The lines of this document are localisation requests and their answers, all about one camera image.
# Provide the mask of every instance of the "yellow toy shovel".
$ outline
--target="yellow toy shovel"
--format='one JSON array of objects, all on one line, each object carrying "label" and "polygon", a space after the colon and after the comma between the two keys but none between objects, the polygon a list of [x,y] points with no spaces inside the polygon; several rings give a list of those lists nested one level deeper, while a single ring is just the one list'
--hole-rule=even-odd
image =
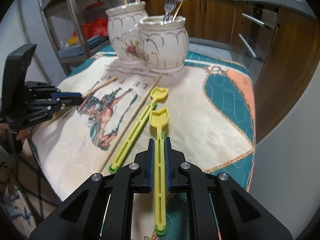
[{"label": "yellow toy shovel", "polygon": [[169,121],[168,108],[160,108],[150,112],[150,125],[157,128],[154,147],[153,190],[155,198],[155,231],[163,236],[166,232],[166,167],[164,152],[164,135],[162,128]]},{"label": "yellow toy shovel", "polygon": [[117,152],[115,158],[113,159],[112,164],[109,166],[110,173],[116,173],[121,168],[135,140],[139,137],[141,131],[143,130],[143,127],[149,118],[149,114],[151,110],[156,108],[156,102],[164,99],[167,95],[168,95],[167,88],[155,87],[151,90],[150,96],[152,100],[143,110],[137,122],[132,127],[130,133],[125,138],[125,141],[121,145],[120,150]]}]

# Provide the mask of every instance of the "floral pattern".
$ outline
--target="floral pattern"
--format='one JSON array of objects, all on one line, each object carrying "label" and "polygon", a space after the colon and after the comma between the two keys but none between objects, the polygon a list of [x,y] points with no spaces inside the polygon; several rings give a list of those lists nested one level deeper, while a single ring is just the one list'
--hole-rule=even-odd
[{"label": "floral pattern", "polygon": [[145,53],[144,49],[141,49],[140,48],[140,41],[135,41],[135,43],[133,44],[132,41],[130,41],[130,44],[128,45],[127,43],[126,44],[126,48],[122,48],[126,54],[131,54],[133,55],[134,57],[137,57],[139,59],[142,59],[146,62],[149,61],[149,55]]}]

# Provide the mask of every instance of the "oven handle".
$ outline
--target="oven handle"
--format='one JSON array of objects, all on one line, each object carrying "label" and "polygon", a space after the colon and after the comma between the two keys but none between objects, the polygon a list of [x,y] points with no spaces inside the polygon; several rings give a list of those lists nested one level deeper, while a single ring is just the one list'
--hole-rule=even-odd
[{"label": "oven handle", "polygon": [[252,22],[260,25],[261,27],[266,27],[266,28],[268,28],[268,29],[274,29],[274,28],[272,28],[269,24],[264,23],[264,22],[262,22],[262,21],[260,21],[260,20],[258,20],[258,19],[256,19],[256,18],[250,16],[250,15],[247,15],[247,14],[243,13],[242,16],[243,16],[244,18],[247,18],[248,20],[250,20],[250,21],[252,21]]},{"label": "oven handle", "polygon": [[242,37],[242,35],[239,33],[239,37],[241,39],[241,41],[243,42],[243,44],[246,46],[246,48],[248,49],[248,51],[250,52],[251,56],[254,59],[258,59],[257,55],[255,54],[255,52],[253,51],[253,49],[251,49],[251,47],[249,46],[249,44],[247,43],[247,41],[244,39],[244,37]]}]

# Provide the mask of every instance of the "yellow plastic handle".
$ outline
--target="yellow plastic handle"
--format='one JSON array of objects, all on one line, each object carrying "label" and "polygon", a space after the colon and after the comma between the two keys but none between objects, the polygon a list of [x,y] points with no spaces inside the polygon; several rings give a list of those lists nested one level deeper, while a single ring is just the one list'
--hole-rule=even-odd
[{"label": "yellow plastic handle", "polygon": [[132,127],[130,133],[125,138],[124,143],[121,145],[120,150],[117,152],[115,158],[113,159],[112,164],[109,167],[110,173],[116,173],[122,166],[124,160],[126,159],[128,152],[134,143],[135,139],[142,130],[145,122],[149,119],[149,114],[153,109],[153,102],[146,106],[146,108],[141,113],[139,119]]},{"label": "yellow plastic handle", "polygon": [[164,140],[155,140],[154,197],[156,233],[163,236],[166,232],[166,175],[164,159]]}]

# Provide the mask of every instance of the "silver fork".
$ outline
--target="silver fork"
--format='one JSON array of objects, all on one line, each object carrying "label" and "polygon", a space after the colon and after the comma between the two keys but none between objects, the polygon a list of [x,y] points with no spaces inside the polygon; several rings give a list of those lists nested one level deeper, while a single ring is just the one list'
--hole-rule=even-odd
[{"label": "silver fork", "polygon": [[172,13],[172,11],[174,10],[174,8],[176,7],[176,1],[175,0],[165,0],[165,4],[164,4],[164,17],[163,17],[163,21],[166,21],[167,19],[169,19],[170,14]]}]

